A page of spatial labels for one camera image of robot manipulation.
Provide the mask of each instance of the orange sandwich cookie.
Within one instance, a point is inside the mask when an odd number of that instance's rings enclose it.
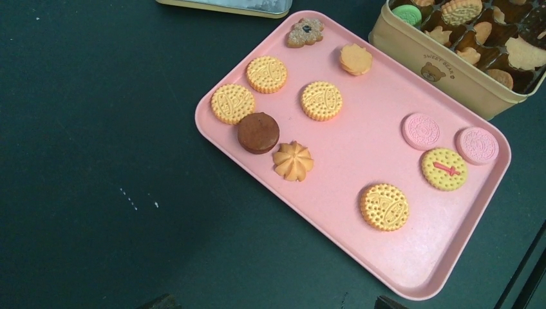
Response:
[[[316,121],[335,117],[343,106],[343,98],[336,86],[329,82],[313,82],[301,95],[301,107],[305,114]]]
[[[361,196],[360,210],[369,225],[383,231],[401,228],[410,214],[404,193],[387,183],[367,188]]]
[[[260,93],[279,91],[286,84],[287,77],[287,67],[275,57],[258,57],[247,66],[247,80]]]
[[[238,124],[256,108],[254,96],[247,88],[227,84],[218,88],[211,99],[214,116],[225,124]]]
[[[362,75],[372,68],[372,55],[366,48],[356,44],[345,45],[341,49],[339,62],[341,67],[352,75]]]

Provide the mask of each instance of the dark green table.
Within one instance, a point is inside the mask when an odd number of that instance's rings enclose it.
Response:
[[[383,4],[305,3],[292,12],[361,37]],[[0,308],[134,308],[165,292],[186,308],[494,306],[546,218],[546,86],[492,121],[511,167],[443,291],[412,303],[196,129],[201,97],[281,21],[1,1]]]

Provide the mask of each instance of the pink cookie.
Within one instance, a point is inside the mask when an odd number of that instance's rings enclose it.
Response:
[[[440,128],[429,116],[415,113],[404,120],[402,135],[410,146],[424,151],[434,148],[440,138]]]
[[[469,127],[457,136],[459,154],[474,165],[488,164],[498,156],[498,142],[487,130]]]

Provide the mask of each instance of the cookie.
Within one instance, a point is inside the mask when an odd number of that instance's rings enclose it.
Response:
[[[421,170],[425,179],[441,191],[459,189],[468,176],[464,159],[447,148],[427,151],[421,160]]]
[[[253,113],[237,125],[239,144],[252,154],[269,152],[279,141],[279,125],[266,113]]]
[[[504,21],[504,13],[497,7],[497,6],[492,6],[493,8],[493,18],[495,19],[496,22],[498,22],[499,24],[506,24],[506,22]]]
[[[415,113],[408,116],[402,125],[405,141],[417,150],[434,148],[440,138],[440,127],[428,115]]]
[[[211,99],[214,116],[225,124],[238,124],[256,108],[254,95],[247,88],[227,84],[218,88]]]
[[[434,0],[412,0],[415,5],[424,8],[425,6],[434,5]]]
[[[360,210],[366,223],[383,231],[401,228],[410,215],[404,193],[387,183],[367,188],[360,199]]]
[[[336,86],[329,82],[313,82],[301,95],[301,107],[305,114],[316,121],[335,117],[343,106],[343,98]]]
[[[481,23],[474,25],[474,31],[476,32],[476,42],[483,44],[487,41],[487,38],[491,35],[491,30],[493,26],[487,21],[482,21]]]
[[[484,165],[498,156],[498,142],[488,130],[469,127],[457,135],[457,150],[470,164]]]
[[[534,70],[546,64],[546,50],[535,47],[521,37],[511,37],[506,42],[508,62],[511,66],[522,70]]]
[[[279,150],[273,154],[275,173],[290,182],[305,180],[307,172],[315,165],[309,149],[296,141],[290,144],[282,143]]]
[[[372,55],[366,48],[356,44],[345,45],[341,49],[339,62],[341,67],[352,75],[362,75],[372,68]]]
[[[465,47],[462,51],[457,50],[456,52],[459,57],[472,65],[478,63],[480,58],[482,58],[482,54],[478,53],[478,51],[472,47]]]
[[[287,67],[275,57],[258,57],[247,66],[247,80],[260,93],[279,91],[286,84],[287,77]]]
[[[413,5],[400,5],[394,8],[392,12],[394,15],[398,16],[400,19],[412,26],[421,24],[421,11]]]
[[[486,73],[497,82],[501,83],[506,88],[512,90],[514,88],[514,79],[510,73],[499,70],[499,69],[490,69]]]
[[[444,45],[445,47],[450,47],[451,42],[449,41],[449,36],[451,35],[451,32],[453,31],[444,31],[442,26],[437,26],[432,31],[424,31],[426,35],[431,37],[434,41],[437,41],[441,45]]]
[[[468,23],[482,12],[481,0],[451,0],[442,5],[442,18],[446,24],[458,26]]]
[[[288,34],[287,46],[300,48],[323,40],[324,24],[316,18],[302,18]]]

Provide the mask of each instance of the brown sandwich cookie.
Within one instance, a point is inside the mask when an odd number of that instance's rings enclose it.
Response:
[[[243,148],[253,154],[269,152],[279,141],[279,125],[266,113],[253,113],[237,125],[237,139]]]

